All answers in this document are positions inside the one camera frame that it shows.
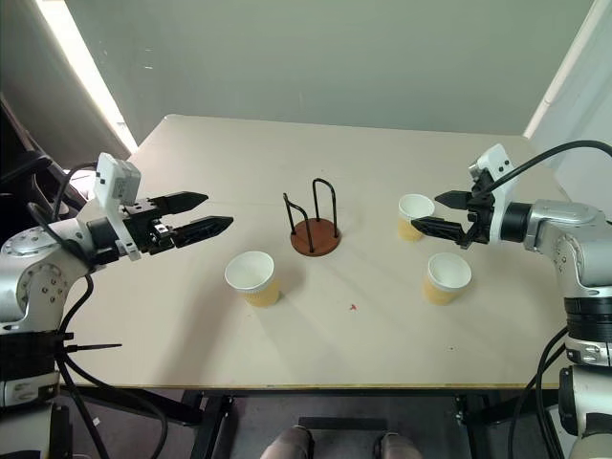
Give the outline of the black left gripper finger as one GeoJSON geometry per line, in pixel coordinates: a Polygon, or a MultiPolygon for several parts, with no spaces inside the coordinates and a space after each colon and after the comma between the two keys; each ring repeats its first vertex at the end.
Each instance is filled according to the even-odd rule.
{"type": "Polygon", "coordinates": [[[190,222],[174,230],[172,237],[176,248],[186,247],[216,237],[233,223],[229,216],[208,216],[190,222]]]}
{"type": "Polygon", "coordinates": [[[208,199],[206,194],[180,191],[157,198],[157,207],[162,214],[179,214],[200,206],[208,199]]]}

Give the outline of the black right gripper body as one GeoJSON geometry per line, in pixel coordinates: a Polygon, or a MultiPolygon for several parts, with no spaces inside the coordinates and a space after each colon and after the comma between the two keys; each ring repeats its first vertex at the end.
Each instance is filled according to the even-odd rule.
{"type": "Polygon", "coordinates": [[[488,244],[492,216],[494,212],[494,197],[485,189],[493,183],[488,170],[480,173],[470,191],[465,192],[464,208],[468,212],[471,227],[466,231],[459,243],[462,249],[467,249],[472,243],[488,244]]]}

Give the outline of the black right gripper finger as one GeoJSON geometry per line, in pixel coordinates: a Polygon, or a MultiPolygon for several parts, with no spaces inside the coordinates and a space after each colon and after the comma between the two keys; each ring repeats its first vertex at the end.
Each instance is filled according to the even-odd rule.
{"type": "Polygon", "coordinates": [[[447,208],[467,208],[472,194],[469,191],[451,190],[435,197],[437,203],[447,208]]]}
{"type": "Polygon", "coordinates": [[[462,245],[466,235],[459,223],[433,216],[412,219],[410,224],[423,235],[450,240],[456,245],[462,245]]]}

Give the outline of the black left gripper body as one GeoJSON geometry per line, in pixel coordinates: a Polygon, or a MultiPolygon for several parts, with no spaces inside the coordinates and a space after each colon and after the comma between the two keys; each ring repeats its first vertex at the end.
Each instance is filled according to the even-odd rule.
{"type": "Polygon", "coordinates": [[[165,197],[145,198],[131,206],[122,206],[122,222],[139,251],[157,254],[175,247],[172,236],[175,231],[162,222],[170,213],[165,197]]]}

